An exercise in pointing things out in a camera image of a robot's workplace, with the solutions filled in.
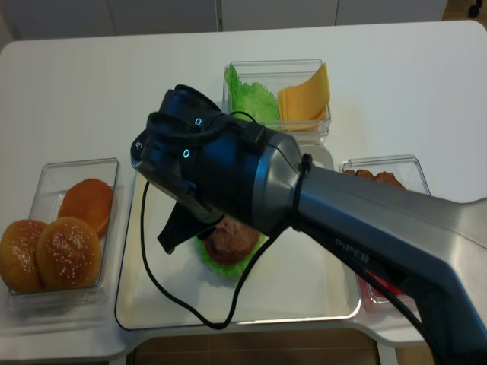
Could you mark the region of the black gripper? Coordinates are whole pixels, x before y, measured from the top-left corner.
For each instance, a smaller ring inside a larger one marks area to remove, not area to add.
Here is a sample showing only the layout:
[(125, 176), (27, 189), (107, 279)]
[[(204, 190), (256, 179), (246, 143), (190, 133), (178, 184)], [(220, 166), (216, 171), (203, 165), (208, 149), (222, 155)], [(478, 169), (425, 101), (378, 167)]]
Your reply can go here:
[(150, 113), (144, 131), (133, 141), (131, 163), (150, 184), (176, 202), (158, 242), (167, 254), (194, 237), (205, 240), (225, 215), (226, 202), (203, 194), (203, 154), (231, 130), (231, 116), (204, 94), (177, 85)]

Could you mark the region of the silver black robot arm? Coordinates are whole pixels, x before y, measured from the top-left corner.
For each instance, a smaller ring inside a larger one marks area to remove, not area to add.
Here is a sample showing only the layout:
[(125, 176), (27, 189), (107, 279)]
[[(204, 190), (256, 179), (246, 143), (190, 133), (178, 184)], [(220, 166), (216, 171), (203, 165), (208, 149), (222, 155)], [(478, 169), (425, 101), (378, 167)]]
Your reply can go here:
[(275, 241), (307, 234), (380, 291), (439, 364), (486, 362), (486, 202), (458, 203), (315, 167), (288, 134), (178, 85), (130, 148), (176, 204), (164, 251), (226, 215)]

